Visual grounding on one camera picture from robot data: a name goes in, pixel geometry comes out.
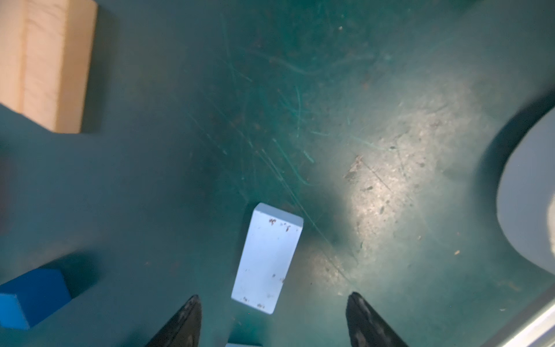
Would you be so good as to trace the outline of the natural wood block 62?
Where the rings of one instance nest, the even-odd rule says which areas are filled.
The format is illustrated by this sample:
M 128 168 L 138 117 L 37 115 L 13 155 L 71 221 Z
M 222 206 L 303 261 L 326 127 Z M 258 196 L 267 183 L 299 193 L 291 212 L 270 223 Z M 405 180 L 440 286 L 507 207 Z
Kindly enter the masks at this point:
M 78 134 L 97 14 L 95 1 L 2 1 L 1 105 Z

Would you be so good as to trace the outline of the light blue long block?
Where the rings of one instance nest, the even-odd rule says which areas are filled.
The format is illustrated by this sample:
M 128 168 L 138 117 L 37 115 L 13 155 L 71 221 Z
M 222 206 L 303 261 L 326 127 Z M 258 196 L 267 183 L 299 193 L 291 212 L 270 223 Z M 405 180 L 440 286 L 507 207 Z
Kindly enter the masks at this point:
M 273 314 L 303 227 L 302 217 L 258 204 L 251 215 L 231 299 Z

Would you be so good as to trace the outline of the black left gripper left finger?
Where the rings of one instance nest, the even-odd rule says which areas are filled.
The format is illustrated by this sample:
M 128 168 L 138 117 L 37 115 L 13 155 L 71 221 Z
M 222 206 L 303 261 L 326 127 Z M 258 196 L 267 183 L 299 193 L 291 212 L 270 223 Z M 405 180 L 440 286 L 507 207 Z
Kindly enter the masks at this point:
M 198 347 L 202 327 L 202 305 L 192 296 L 145 345 L 146 347 Z

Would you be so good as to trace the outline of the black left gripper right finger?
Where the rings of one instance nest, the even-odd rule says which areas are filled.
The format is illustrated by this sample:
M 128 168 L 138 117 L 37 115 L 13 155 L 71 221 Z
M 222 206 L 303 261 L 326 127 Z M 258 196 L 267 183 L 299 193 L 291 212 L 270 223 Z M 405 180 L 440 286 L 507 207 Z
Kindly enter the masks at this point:
M 345 316 L 352 347 L 408 346 L 358 292 L 349 295 Z

